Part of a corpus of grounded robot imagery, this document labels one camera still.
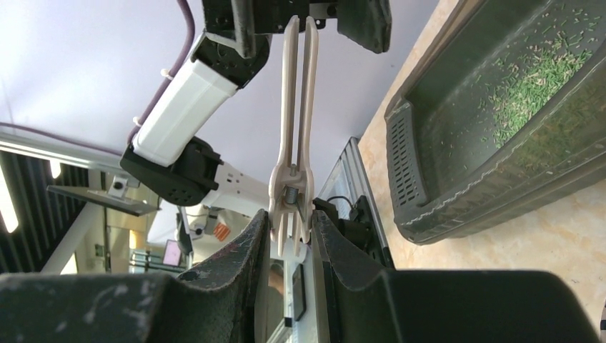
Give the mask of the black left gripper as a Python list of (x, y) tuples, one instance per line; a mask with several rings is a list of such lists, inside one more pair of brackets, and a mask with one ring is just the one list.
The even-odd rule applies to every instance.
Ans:
[(282, 34), (293, 16), (325, 25), (337, 18), (337, 32), (375, 54), (389, 51), (392, 12), (388, 0), (280, 1), (203, 0), (205, 32), (211, 41), (248, 59), (258, 36)]

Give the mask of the grey bag sealing clip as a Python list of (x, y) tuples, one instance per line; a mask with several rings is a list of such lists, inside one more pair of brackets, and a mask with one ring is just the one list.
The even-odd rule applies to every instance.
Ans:
[(277, 256), (285, 252), (287, 239), (292, 253), (307, 243), (314, 211), (314, 175), (310, 163), (310, 139), (317, 76), (319, 34), (315, 20), (304, 20), (304, 51), (299, 113), (295, 113), (300, 18), (294, 15), (284, 30), (282, 57), (281, 130), (277, 164), (269, 183), (269, 218)]

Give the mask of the dark grey litter box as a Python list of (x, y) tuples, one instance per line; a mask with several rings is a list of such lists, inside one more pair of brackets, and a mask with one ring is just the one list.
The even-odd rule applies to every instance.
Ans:
[(394, 223), (465, 237), (605, 179), (605, 3), (477, 1), (384, 115)]

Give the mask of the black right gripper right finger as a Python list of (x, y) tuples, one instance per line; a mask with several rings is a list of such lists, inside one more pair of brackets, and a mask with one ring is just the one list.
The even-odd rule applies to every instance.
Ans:
[(533, 270), (385, 267), (315, 211), (320, 342), (598, 342), (572, 290)]

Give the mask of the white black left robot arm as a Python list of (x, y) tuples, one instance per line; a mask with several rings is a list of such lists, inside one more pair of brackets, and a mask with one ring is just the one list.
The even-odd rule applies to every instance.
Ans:
[[(334, 19), (339, 34), (366, 50), (389, 50), (388, 1), (204, 1), (204, 30), (180, 1), (186, 39), (172, 68), (127, 139), (123, 170), (179, 207), (205, 203), (253, 214), (312, 211), (309, 141), (314, 110), (319, 30)], [(266, 65), (272, 37), (282, 35), (280, 152), (267, 186), (249, 191), (197, 132)]]

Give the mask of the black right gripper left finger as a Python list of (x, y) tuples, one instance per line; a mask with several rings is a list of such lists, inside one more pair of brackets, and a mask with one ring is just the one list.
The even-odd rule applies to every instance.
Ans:
[(177, 277), (3, 274), (3, 342), (265, 342), (269, 215)]

